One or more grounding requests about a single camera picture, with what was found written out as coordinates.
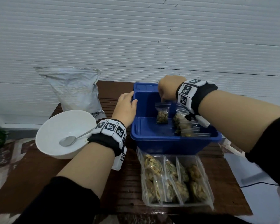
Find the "brown tabletop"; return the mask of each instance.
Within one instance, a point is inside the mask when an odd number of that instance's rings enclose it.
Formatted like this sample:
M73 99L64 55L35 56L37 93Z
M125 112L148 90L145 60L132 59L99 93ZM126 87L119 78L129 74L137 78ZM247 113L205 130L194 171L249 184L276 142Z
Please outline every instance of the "brown tabletop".
M110 118L116 106L117 98L122 93L133 89L132 83L99 81L99 99L107 117ZM60 106L53 115L62 112ZM101 213L137 213L137 214L185 214L193 212L212 212L209 207L161 208L147 207L142 201L140 163L134 151L135 142L128 136L128 151L120 171L111 170L101 198ZM210 144L198 154L209 177L215 202L216 213L231 215L252 215L252 211L223 158L217 144ZM0 213L21 213L48 184L69 160L59 160L41 153L32 146L11 171L0 190Z

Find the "white floor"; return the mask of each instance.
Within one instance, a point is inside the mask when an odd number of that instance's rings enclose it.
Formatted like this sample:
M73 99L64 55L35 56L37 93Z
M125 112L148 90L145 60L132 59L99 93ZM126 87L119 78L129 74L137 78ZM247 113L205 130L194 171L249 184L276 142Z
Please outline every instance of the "white floor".
M239 183L242 178L262 172L254 163L234 154L224 156L231 167L231 170ZM276 184L271 178L266 178L262 182ZM242 192L253 212L252 216L239 216L239 218L259 224L277 224L280 221L280 199L277 194L277 186L267 184L257 184L247 188L242 188Z

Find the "left arm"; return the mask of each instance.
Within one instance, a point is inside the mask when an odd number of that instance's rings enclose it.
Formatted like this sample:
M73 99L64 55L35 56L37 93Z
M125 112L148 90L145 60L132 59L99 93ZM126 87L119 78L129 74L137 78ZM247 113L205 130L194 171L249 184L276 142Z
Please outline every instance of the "left arm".
M137 100L122 94L112 118L128 127L136 115ZM14 223L89 222L99 210L114 151L98 143L86 145L32 201Z

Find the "white bowl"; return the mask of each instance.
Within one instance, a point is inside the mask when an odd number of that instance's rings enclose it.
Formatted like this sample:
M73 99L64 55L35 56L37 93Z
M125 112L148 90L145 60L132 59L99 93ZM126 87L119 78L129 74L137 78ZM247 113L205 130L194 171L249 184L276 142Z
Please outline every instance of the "white bowl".
M78 138L77 141L63 147L59 141L67 136L80 136L96 126L96 120L92 114L81 111L71 110L62 112L48 119L39 128L35 143L38 149L57 159L71 159L87 144L87 138L91 133Z

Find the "bag of peanuts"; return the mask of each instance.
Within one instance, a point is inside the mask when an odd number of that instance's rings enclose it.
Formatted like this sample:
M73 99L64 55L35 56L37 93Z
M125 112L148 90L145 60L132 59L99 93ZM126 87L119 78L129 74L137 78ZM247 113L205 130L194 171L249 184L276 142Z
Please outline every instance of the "bag of peanuts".
M157 123L168 123L168 115L171 104L158 102L155 107L158 111Z

